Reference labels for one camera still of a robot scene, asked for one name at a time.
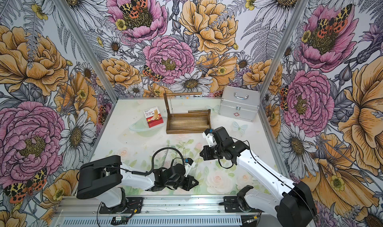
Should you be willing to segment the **wooden jewelry display stand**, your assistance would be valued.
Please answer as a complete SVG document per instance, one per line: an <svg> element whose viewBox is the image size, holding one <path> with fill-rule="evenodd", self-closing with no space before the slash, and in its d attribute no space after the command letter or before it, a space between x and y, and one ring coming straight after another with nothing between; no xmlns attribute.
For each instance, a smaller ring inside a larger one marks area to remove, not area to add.
<svg viewBox="0 0 383 227"><path fill-rule="evenodd" d="M211 129L210 109L189 110L187 113L171 113L169 98L175 96L202 95L202 92L164 93L164 101L167 111L166 133L189 134L202 133Z"/></svg>

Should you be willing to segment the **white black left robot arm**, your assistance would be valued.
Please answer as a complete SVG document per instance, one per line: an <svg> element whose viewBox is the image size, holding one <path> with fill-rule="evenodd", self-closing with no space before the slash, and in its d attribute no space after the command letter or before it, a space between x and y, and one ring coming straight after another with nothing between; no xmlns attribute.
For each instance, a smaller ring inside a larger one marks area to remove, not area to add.
<svg viewBox="0 0 383 227"><path fill-rule="evenodd" d="M76 197L80 200L96 198L100 201L100 214L139 213L143 198L128 198L124 186L147 192L159 192L165 188L190 191L199 182L189 172L195 166L191 158L178 157L169 168L154 166L143 172L122 163L121 156L112 155L84 164L77 176Z"/></svg>

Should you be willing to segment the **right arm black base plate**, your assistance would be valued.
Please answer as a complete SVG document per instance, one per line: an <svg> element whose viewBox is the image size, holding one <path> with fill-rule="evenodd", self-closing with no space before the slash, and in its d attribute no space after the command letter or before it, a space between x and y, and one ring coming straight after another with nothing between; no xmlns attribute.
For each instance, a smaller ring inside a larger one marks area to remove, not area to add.
<svg viewBox="0 0 383 227"><path fill-rule="evenodd" d="M226 213L255 213L258 209L251 208L242 197L225 196L223 202L219 203L224 207Z"/></svg>

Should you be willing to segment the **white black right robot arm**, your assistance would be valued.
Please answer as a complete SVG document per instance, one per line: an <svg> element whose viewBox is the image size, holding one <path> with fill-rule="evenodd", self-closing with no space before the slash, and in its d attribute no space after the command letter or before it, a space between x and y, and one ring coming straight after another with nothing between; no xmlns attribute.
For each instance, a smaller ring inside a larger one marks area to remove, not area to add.
<svg viewBox="0 0 383 227"><path fill-rule="evenodd" d="M234 204L242 212L260 210L274 216L283 227L306 227L316 219L317 209L305 183L297 184L263 162L250 148L249 141L230 137L224 127L206 129L207 145L200 152L205 161L226 159L256 178L268 189L263 194L253 186L243 187Z"/></svg>

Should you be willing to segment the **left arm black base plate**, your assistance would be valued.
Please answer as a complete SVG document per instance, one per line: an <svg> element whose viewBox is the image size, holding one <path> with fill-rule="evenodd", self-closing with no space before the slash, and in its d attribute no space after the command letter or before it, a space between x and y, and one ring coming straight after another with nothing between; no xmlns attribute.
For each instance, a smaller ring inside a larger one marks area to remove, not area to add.
<svg viewBox="0 0 383 227"><path fill-rule="evenodd" d="M101 204L100 214L139 214L143 205L143 197L126 197L121 204L108 208Z"/></svg>

